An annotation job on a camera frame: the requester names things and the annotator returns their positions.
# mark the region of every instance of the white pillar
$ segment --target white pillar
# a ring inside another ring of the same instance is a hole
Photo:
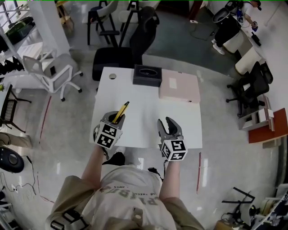
[[[44,45],[57,50],[57,56],[69,54],[69,43],[54,1],[29,1],[29,8]]]

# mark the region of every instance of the black office chair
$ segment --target black office chair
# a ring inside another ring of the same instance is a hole
[[[227,85],[227,88],[231,88],[236,94],[236,98],[226,99],[226,102],[238,101],[239,113],[238,117],[242,115],[242,107],[255,108],[264,106],[264,102],[258,101],[257,97],[269,91],[269,84],[273,81],[273,76],[267,66],[267,63],[260,65],[256,62],[251,73],[248,77],[241,78],[236,86]],[[248,89],[244,89],[244,85],[250,84]]]
[[[121,47],[129,21],[134,13],[139,14],[140,21],[137,29],[130,38],[130,47]],[[119,45],[115,36],[119,31],[102,31],[100,36],[109,36],[113,47],[101,48],[96,51],[93,63],[92,78],[99,81],[104,67],[134,68],[135,64],[142,65],[142,55],[153,43],[159,18],[152,7],[144,7],[140,11],[131,11],[125,24]]]

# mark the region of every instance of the person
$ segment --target person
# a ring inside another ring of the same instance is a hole
[[[223,20],[222,25],[215,34],[215,38],[211,41],[213,43],[213,48],[220,54],[224,55],[225,53],[222,47],[223,44],[238,34],[241,26],[243,26],[246,21],[252,26],[252,28],[256,28],[255,23],[251,19],[251,15],[253,13],[253,8],[259,8],[260,5],[260,1],[244,1],[241,9],[243,14],[243,22],[240,22],[237,18],[237,8],[234,9],[234,11],[231,12],[234,14],[234,16],[230,15]]]
[[[10,133],[2,133],[0,132],[0,145],[13,145],[24,148],[32,148],[31,139],[29,136],[19,137],[12,135]]]
[[[124,165],[124,147],[102,164],[103,155],[96,145],[81,179],[65,179],[45,229],[204,230],[179,198],[180,161],[169,162],[162,182],[156,173]],[[109,172],[101,175],[104,167]]]

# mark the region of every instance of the white floor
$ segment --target white floor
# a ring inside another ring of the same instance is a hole
[[[243,198],[232,191],[234,186],[251,191],[256,196],[256,207],[266,196],[273,195],[278,149],[264,150],[261,144],[248,144],[248,134],[238,130],[237,103],[225,102],[226,98],[233,96],[226,88],[233,80],[203,67],[163,57],[144,55],[143,62],[198,76],[203,148],[190,150],[181,163],[180,198],[203,226],[212,229],[223,213],[233,210],[235,205],[223,204],[223,199]],[[98,82],[91,78],[92,63],[82,63],[81,70],[84,77],[77,76],[73,82],[83,92],[78,93],[68,87],[65,102],[60,101],[59,93],[52,95],[41,139],[43,117],[50,95],[44,90],[23,90],[19,95],[32,100],[32,104],[18,104],[15,123],[27,130],[34,148],[13,149],[21,155],[28,155],[33,161],[36,195],[30,186],[19,189],[18,193],[4,192],[13,204],[17,221],[27,229],[44,229],[44,221],[65,177],[81,176],[92,152],[94,145],[89,143],[89,133]],[[163,174],[164,159],[160,151],[129,151],[143,159],[143,169],[155,167]],[[196,193],[199,152],[202,153],[202,165],[200,187]],[[4,171],[9,188],[12,184],[33,184],[32,166],[25,157],[24,161],[25,168],[21,173]]]

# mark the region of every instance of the box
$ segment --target box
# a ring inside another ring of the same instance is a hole
[[[160,87],[162,82],[162,68],[135,65],[133,84]]]
[[[159,89],[159,98],[199,103],[200,92],[197,76],[162,70],[162,84]]]
[[[217,221],[214,230],[238,230],[239,226],[233,225],[227,221]]]

